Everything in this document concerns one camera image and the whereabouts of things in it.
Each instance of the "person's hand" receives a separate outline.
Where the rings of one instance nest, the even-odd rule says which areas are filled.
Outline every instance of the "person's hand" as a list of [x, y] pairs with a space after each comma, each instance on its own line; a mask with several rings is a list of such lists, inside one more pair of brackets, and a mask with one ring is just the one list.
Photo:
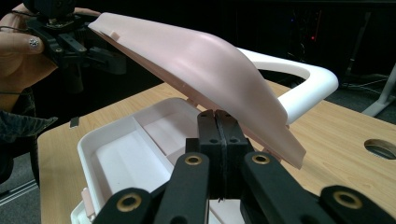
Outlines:
[[[23, 4], [14, 10], [32, 14]], [[87, 8], [76, 8], [75, 12], [99, 15]], [[27, 16], [9, 13], [0, 20], [0, 26], [24, 29], [26, 19]], [[0, 31], [0, 92], [22, 92], [51, 74], [56, 65], [41, 54], [43, 50], [40, 38], [3, 28]], [[17, 99], [18, 95], [0, 93], [0, 109], [11, 111]]]

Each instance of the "white plastic part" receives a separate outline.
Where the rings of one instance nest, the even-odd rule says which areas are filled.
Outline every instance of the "white plastic part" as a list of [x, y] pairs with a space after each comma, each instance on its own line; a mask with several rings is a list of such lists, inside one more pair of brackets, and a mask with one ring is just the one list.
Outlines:
[[[226, 110], [281, 159], [302, 166], [305, 150], [286, 127], [285, 107], [236, 47], [207, 33], [111, 13], [90, 28], [195, 103]], [[288, 68], [292, 74], [305, 70]]]
[[288, 113], [286, 124], [292, 124], [338, 88], [337, 77], [325, 68], [280, 59], [247, 49], [239, 50], [254, 63], [257, 69], [291, 74], [305, 79], [305, 82], [278, 97]]

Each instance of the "black camera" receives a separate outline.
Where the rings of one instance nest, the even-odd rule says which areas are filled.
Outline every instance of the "black camera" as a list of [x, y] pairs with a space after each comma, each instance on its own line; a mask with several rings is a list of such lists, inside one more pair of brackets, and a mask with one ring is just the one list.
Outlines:
[[58, 19], [74, 12], [77, 0], [23, 0], [32, 12], [40, 12], [49, 19]]

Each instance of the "gray floor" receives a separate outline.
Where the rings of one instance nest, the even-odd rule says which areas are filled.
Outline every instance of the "gray floor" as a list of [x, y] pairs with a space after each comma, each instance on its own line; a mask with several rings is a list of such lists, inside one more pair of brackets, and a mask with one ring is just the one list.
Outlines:
[[[382, 76], [369, 76], [353, 80], [343, 86], [326, 100], [349, 109], [361, 112], [376, 101], [385, 84]], [[388, 106], [378, 116], [386, 122], [396, 124], [396, 103]], [[29, 156], [21, 156], [15, 160], [12, 177], [0, 186], [0, 192], [17, 187], [33, 179]], [[0, 223], [38, 224], [40, 223], [39, 189], [33, 189], [16, 200], [0, 206]]]

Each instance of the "circular hole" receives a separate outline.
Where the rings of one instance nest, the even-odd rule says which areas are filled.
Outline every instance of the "circular hole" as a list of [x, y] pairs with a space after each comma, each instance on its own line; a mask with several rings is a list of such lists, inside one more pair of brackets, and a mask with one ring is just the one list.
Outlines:
[[171, 220], [171, 224], [187, 224], [187, 219], [184, 217], [174, 217]]
[[336, 191], [332, 196], [336, 202], [347, 208], [360, 209], [362, 207], [361, 200], [355, 194], [340, 190]]
[[364, 142], [364, 147], [380, 158], [396, 160], [396, 146], [390, 142], [380, 139], [369, 139]]
[[235, 138], [235, 137], [232, 137], [232, 138], [230, 139], [230, 142], [231, 142], [231, 143], [238, 143], [238, 142], [239, 142], [239, 139], [238, 139], [238, 138]]
[[188, 165], [198, 165], [202, 162], [202, 159], [198, 156], [189, 156], [188, 158], [186, 158], [185, 162]]
[[258, 164], [267, 164], [270, 162], [270, 159], [263, 155], [254, 155], [252, 159]]
[[125, 194], [117, 202], [117, 208], [121, 212], [131, 212], [142, 203], [142, 198], [136, 193]]

